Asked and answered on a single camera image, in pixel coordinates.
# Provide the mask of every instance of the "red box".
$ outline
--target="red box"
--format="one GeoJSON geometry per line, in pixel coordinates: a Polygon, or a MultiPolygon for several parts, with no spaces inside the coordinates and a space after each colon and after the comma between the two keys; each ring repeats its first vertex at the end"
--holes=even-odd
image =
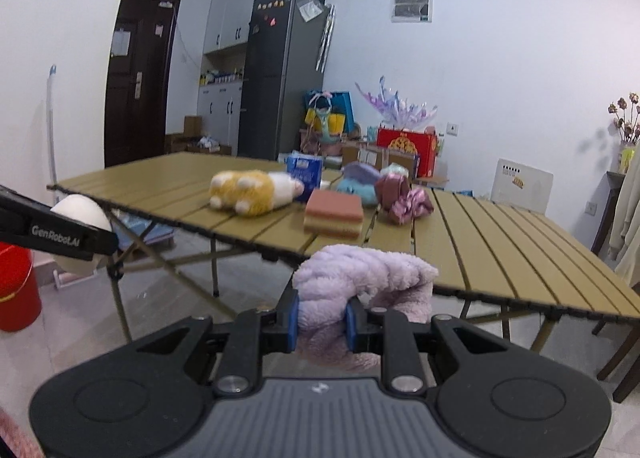
{"type": "Polygon", "coordinates": [[[433,176],[433,167],[436,163],[436,148],[438,147],[438,137],[435,132],[416,133],[415,131],[378,128],[378,141],[376,144],[381,148],[419,154],[418,178],[431,178],[433,176]]]}

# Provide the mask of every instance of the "refrigerator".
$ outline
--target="refrigerator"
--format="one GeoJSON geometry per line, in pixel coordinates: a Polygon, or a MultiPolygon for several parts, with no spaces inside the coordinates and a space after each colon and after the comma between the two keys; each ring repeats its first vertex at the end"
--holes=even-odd
{"type": "Polygon", "coordinates": [[[328,10],[306,21],[308,0],[255,0],[244,62],[238,156],[277,160],[300,148],[304,97],[322,89],[316,62],[328,10]]]}

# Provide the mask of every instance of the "door handle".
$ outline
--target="door handle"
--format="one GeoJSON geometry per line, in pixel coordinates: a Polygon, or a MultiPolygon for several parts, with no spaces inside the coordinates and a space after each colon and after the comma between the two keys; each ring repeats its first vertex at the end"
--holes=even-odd
{"type": "Polygon", "coordinates": [[[141,92],[142,92],[142,72],[138,72],[136,73],[136,90],[133,94],[133,98],[139,101],[141,92]]]}

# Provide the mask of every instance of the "white ball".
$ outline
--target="white ball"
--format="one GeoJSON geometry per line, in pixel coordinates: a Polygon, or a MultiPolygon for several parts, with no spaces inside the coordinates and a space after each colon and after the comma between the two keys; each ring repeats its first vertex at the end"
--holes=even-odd
{"type": "MultiPolygon", "coordinates": [[[[100,206],[81,194],[67,196],[54,205],[51,211],[92,227],[111,231],[111,223],[107,215],[100,209],[100,206]]],[[[88,276],[98,267],[103,257],[102,255],[94,254],[94,258],[91,261],[75,260],[65,256],[53,256],[53,259],[65,272],[76,276],[88,276]]]]}

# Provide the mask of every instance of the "wall socket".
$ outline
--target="wall socket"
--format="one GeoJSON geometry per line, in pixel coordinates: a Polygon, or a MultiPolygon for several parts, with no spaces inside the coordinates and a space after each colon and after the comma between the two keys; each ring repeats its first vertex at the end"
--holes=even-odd
{"type": "Polygon", "coordinates": [[[597,203],[587,202],[587,205],[584,208],[584,212],[587,213],[588,215],[595,216],[597,208],[598,208],[597,203]]]}

